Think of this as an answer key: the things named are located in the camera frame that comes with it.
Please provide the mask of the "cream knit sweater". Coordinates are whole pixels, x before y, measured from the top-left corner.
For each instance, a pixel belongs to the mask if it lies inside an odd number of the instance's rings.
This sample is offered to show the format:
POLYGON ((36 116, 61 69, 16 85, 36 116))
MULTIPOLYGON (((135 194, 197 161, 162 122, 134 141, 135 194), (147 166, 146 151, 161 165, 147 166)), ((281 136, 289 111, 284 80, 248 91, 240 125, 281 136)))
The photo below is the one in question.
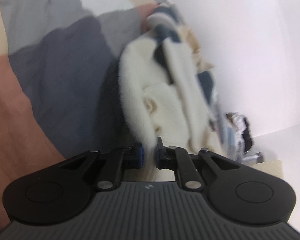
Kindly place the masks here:
POLYGON ((128 181, 174 178, 155 164, 157 139, 196 154, 202 148, 226 156, 217 116, 211 65, 205 63, 188 27, 171 4, 158 5, 146 20, 148 31, 124 48, 119 62, 120 100, 128 128, 143 145, 144 163, 125 173, 128 181))

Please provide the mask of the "pile of clothes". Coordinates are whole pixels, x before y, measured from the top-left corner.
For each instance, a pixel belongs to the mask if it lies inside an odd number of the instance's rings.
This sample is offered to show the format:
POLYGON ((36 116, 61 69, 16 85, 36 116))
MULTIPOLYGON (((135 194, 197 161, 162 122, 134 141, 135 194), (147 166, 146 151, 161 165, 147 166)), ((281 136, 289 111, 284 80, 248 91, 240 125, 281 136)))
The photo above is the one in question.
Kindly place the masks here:
POLYGON ((228 134, 227 157, 245 165, 263 163, 263 154, 253 150, 254 141, 247 117, 239 113, 227 113, 225 116, 228 134))

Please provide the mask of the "patchwork bed quilt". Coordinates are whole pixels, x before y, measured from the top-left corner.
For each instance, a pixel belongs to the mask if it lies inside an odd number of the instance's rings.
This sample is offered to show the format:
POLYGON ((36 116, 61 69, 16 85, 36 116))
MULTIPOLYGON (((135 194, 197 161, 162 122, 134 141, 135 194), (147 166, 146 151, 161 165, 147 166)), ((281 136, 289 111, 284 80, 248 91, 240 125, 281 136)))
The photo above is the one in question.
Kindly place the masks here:
MULTIPOLYGON (((125 170, 118 188, 97 193, 65 222, 26 225, 9 219, 2 197, 16 179, 87 151, 141 144, 123 113, 119 62, 126 45, 148 31, 147 17, 162 3, 173 5, 167 0, 0 0, 0 239, 285 235, 287 222, 250 225, 222 216, 203 194, 183 190, 172 170, 172 180, 126 180, 127 171, 142 167, 125 170)), ((211 107, 226 147, 213 65, 210 71, 213 88, 203 90, 216 94, 211 107)))

